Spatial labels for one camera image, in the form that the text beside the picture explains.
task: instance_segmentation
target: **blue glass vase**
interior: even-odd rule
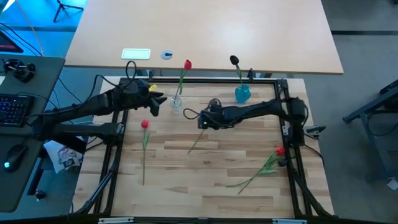
[[[251,93],[248,85],[242,85],[235,89],[235,97],[238,103],[244,103],[250,99]]]

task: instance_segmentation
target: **wooden tabletop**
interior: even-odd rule
[[[119,81],[118,77],[107,78],[113,83]],[[290,95],[299,96],[308,105],[303,80],[288,81]],[[166,96],[172,96],[177,87],[175,83],[158,83],[157,86],[157,91],[164,92]],[[104,82],[101,91],[111,87]],[[272,85],[250,84],[250,87],[252,97],[249,105],[274,98]],[[214,97],[220,99],[223,106],[232,105],[235,88],[236,84],[184,84],[183,107],[200,111]],[[111,116],[96,116],[94,121],[99,124],[110,122]],[[145,185],[142,185],[143,119],[148,119],[150,123]],[[307,124],[312,124],[311,115]],[[277,168],[278,173],[254,179],[240,195],[240,188],[225,187],[248,180],[264,165],[272,151],[282,145],[278,117],[247,119],[234,129],[207,129],[194,150],[187,154],[200,131],[196,120],[173,114],[169,101],[161,105],[156,118],[148,109],[130,110],[112,216],[294,216],[285,167]],[[319,150],[315,140],[306,139],[306,143]],[[84,204],[98,185],[104,149],[105,146],[101,145],[85,154],[73,199],[75,209]],[[301,153],[309,189],[324,208],[333,213],[321,159],[305,147],[302,147]],[[301,191],[298,194],[300,205],[303,205]]]
[[[343,73],[321,0],[89,0],[65,66],[124,67],[126,48],[151,49],[146,69],[228,71],[236,55],[242,70]]]

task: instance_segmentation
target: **gray floor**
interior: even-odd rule
[[[398,30],[398,7],[388,0],[323,0],[322,3],[332,30]],[[73,17],[71,20],[74,22],[66,26],[77,25],[78,19]],[[30,32],[20,33],[29,42],[35,43]],[[43,41],[46,55],[58,57],[65,56],[67,43],[73,38],[70,32],[41,32],[39,35],[46,40]],[[364,181],[366,174],[378,170],[376,154],[369,147],[359,121],[345,124],[341,119],[375,98],[382,87],[398,78],[398,36],[335,35],[334,39],[345,70],[343,76],[293,77],[305,79],[314,121],[327,126],[321,135],[320,148],[325,158],[335,213],[343,218],[397,223],[398,192],[389,189],[387,181],[373,184]],[[61,79],[77,97],[84,99],[97,73],[123,75],[123,70],[65,68]],[[171,71],[163,71],[162,74],[178,75]],[[234,73],[213,72],[195,72],[191,75],[234,77]],[[59,83],[55,91],[61,105],[75,102]],[[55,175],[46,171],[39,188],[46,191],[48,197],[39,203],[32,197],[23,197],[17,211],[0,213],[0,220],[67,213],[77,176],[72,172]]]

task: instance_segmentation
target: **mouse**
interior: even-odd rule
[[[18,170],[22,158],[27,150],[27,146],[16,144],[8,150],[6,159],[4,160],[3,166],[6,172],[14,172]]]

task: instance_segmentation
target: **keyboard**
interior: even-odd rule
[[[0,94],[0,126],[22,127],[33,101],[33,96]]]

